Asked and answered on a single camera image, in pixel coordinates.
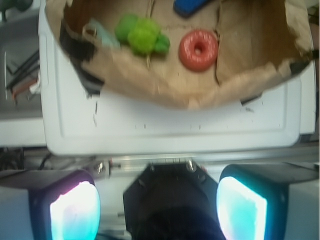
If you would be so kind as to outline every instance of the blue toy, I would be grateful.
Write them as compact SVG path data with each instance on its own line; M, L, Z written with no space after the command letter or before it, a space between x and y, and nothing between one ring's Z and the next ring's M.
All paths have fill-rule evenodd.
M180 16L187 18L203 7L210 0L175 0L173 9Z
M120 48L120 42L114 36L112 36L112 34L108 32L100 22L94 18L91 18L89 25L96 30L96 35L101 40L103 46L115 49Z

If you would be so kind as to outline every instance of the screw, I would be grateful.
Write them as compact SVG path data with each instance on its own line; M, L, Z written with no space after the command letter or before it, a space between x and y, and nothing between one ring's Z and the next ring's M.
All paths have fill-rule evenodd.
M196 170L197 170L197 165L189 160L187 163L186 163L186 169L190 172L190 173L194 173Z
M144 183L144 181L142 181L141 179L138 180L138 183L141 187L145 188L146 184Z
M201 184L203 184L205 182L205 180L206 180L206 176L205 175L203 175L202 177L200 177L198 175L198 178L199 178L199 181L200 181Z
M99 164L96 165L95 170L97 174L104 173L106 171L105 164L103 162L100 162Z

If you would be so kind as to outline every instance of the white plastic tray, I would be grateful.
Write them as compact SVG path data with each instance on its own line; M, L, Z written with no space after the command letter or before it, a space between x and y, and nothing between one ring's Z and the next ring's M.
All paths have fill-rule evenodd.
M87 98L51 34L44 5L39 18L41 100L46 143L53 153L203 153L284 147L297 141L300 77L246 106L235 102L204 111L170 110L107 91ZM304 75L314 82L313 66Z

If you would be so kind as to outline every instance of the white surface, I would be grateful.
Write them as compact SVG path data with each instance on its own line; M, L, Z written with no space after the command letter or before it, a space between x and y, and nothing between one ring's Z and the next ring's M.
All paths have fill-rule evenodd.
M319 179L289 186L285 240L319 239Z
M0 146L37 147L45 145L45 129L42 118L0 121Z
M215 152L284 147L297 141L301 122L299 77L266 91L244 107L236 102L206 111L169 110L110 92L87 99L70 61L51 34L45 3L41 5L42 113L47 146L53 153ZM304 81L313 72L309 67L302 74L304 85L313 82L314 87L314 77ZM314 110L314 106L313 99L303 108Z
M34 239L28 190L0 186L0 239Z
M316 126L316 81L314 61L304 70L301 78L300 134L312 134Z

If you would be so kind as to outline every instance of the blue object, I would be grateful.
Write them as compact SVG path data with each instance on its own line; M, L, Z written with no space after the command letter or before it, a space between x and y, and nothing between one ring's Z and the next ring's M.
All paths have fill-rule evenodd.
M52 240L94 240L100 223L100 198L88 181L50 204Z
M265 239L267 200L232 176L221 179L216 209L226 239Z
M91 18L89 21L89 25L96 29L96 35L101 39L101 43L103 46L119 49L120 42L112 36L110 32L108 32L104 26L94 18Z
M189 17L210 0L175 0L173 9L182 17Z

